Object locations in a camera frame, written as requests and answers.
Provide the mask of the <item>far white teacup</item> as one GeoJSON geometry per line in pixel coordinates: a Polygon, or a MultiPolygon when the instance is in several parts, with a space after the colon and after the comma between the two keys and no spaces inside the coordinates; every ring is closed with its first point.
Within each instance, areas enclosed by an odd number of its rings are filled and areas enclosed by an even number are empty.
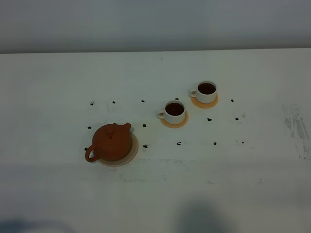
{"type": "Polygon", "coordinates": [[[217,86],[211,81],[200,82],[195,89],[189,91],[189,96],[203,104],[212,103],[217,96],[217,86]]]}

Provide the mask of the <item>round beige teapot coaster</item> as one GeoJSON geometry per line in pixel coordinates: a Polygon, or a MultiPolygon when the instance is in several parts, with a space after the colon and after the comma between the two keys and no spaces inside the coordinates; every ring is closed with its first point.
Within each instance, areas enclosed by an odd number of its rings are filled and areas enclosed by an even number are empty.
{"type": "Polygon", "coordinates": [[[132,147],[129,151],[129,153],[122,159],[117,160],[117,161],[105,161],[103,159],[99,159],[98,162],[105,165],[105,166],[110,166],[110,167],[118,167],[118,166],[123,166],[129,162],[131,162],[134,157],[137,154],[138,151],[138,139],[137,137],[131,133],[131,138],[132,138],[132,147]]]}

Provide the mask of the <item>far orange saucer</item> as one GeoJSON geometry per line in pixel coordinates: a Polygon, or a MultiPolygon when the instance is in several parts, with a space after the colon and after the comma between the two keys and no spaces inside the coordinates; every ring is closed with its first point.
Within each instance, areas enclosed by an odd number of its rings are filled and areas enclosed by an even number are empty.
{"type": "Polygon", "coordinates": [[[202,108],[202,109],[209,109],[209,108],[214,107],[215,105],[217,105],[218,100],[219,100],[218,95],[216,95],[215,100],[213,102],[211,102],[211,103],[201,103],[195,97],[191,97],[190,99],[191,99],[191,102],[195,106],[197,106],[199,108],[202,108]]]}

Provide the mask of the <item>brown clay teapot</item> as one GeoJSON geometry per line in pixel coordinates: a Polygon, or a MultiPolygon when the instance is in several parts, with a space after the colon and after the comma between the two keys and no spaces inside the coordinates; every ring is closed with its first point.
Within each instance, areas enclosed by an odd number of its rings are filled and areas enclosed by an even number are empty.
{"type": "Polygon", "coordinates": [[[92,138],[92,145],[85,152],[85,159],[93,163],[99,159],[114,162],[123,159],[131,150],[133,139],[131,124],[106,124],[92,138]]]}

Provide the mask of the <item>white teacup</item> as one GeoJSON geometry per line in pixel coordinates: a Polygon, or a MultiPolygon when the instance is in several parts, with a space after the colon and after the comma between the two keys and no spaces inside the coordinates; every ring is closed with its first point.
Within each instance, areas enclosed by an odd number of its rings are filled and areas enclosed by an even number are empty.
{"type": "Polygon", "coordinates": [[[211,81],[200,82],[195,89],[189,91],[189,96],[203,104],[212,103],[217,96],[217,86],[211,81]]]}
{"type": "Polygon", "coordinates": [[[169,124],[177,125],[185,120],[186,108],[182,102],[172,100],[167,102],[163,109],[157,111],[156,117],[169,124]]]}

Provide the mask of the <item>near white teacup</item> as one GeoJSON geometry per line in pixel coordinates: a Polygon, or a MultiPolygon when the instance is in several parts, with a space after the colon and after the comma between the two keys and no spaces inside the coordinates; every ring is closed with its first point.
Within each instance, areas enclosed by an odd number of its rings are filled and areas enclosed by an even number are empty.
{"type": "Polygon", "coordinates": [[[186,108],[182,102],[172,100],[167,102],[163,109],[157,111],[156,117],[169,124],[177,125],[185,120],[186,108]]]}

